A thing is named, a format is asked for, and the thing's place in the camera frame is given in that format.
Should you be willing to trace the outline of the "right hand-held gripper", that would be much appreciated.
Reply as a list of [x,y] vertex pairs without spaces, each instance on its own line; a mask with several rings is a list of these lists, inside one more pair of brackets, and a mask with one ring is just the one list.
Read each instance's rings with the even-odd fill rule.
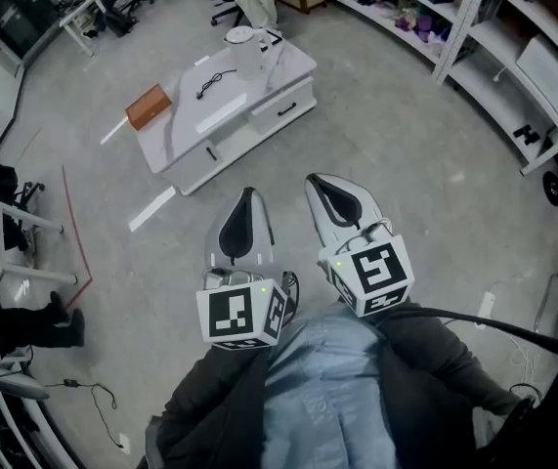
[[[406,245],[382,219],[373,195],[346,178],[318,173],[307,176],[306,197],[325,246],[319,264],[355,315],[369,317],[405,303],[414,284]],[[357,226],[368,227],[357,233]]]

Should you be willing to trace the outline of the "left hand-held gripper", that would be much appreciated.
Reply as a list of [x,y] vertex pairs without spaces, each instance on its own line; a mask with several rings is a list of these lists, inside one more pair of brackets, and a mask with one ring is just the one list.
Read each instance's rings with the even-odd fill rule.
[[[245,188],[219,210],[205,236],[210,266],[265,265],[274,261],[274,234],[263,196]],[[226,351],[273,347],[289,311],[289,272],[267,275],[209,268],[196,293],[202,340]]]

